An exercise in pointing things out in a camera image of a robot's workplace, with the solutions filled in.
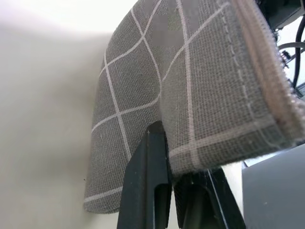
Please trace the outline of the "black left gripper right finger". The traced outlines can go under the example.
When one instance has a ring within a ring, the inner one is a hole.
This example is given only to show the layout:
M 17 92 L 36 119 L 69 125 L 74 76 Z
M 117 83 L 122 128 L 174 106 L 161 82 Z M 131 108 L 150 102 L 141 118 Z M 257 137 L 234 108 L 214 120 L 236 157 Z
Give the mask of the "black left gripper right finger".
M 182 176 L 174 196 L 179 229 L 245 229 L 222 168 Z

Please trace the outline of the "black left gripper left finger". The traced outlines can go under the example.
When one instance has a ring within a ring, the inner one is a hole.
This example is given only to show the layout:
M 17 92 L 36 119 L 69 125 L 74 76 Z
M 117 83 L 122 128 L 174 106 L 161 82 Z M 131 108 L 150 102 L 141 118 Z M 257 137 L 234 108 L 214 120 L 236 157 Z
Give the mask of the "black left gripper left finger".
M 124 175 L 117 229 L 167 229 L 172 195 L 165 130 L 148 126 Z

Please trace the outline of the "grey plaid fabric pouch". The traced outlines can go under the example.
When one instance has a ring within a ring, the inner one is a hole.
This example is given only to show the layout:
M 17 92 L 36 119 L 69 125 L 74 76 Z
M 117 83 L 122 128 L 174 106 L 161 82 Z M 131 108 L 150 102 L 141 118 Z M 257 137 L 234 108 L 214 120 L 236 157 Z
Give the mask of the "grey plaid fabric pouch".
M 119 210 L 126 166 L 161 121 L 173 175 L 305 140 L 290 86 L 254 0 L 138 0 L 102 61 L 84 209 Z

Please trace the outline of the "grey box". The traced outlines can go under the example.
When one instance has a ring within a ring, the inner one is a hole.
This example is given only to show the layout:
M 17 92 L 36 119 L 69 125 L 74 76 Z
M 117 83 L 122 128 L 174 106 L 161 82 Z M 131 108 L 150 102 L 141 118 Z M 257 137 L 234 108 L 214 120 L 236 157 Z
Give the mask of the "grey box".
M 305 229 L 305 144 L 242 175 L 246 229 Z

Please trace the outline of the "dark equipment in background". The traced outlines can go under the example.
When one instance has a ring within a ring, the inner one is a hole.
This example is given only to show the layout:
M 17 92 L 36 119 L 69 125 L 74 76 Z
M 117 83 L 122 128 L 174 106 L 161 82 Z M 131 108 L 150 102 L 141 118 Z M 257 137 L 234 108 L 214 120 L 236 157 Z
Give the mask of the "dark equipment in background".
M 254 0 L 271 30 L 281 29 L 305 14 L 305 0 Z

